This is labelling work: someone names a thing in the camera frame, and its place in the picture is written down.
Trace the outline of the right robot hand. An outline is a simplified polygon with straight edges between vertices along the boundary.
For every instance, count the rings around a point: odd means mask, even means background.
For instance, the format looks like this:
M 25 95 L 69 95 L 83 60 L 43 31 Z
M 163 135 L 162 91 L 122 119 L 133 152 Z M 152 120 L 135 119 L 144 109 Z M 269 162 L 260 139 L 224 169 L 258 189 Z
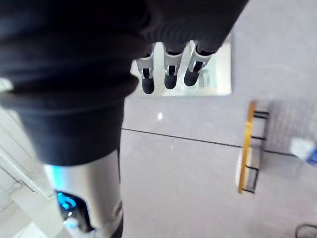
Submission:
M 125 98 L 142 60 L 161 42 L 170 55 L 197 42 L 221 47 L 245 0 L 3 0 L 0 75 L 44 165 L 66 224 L 119 238 L 120 139 Z

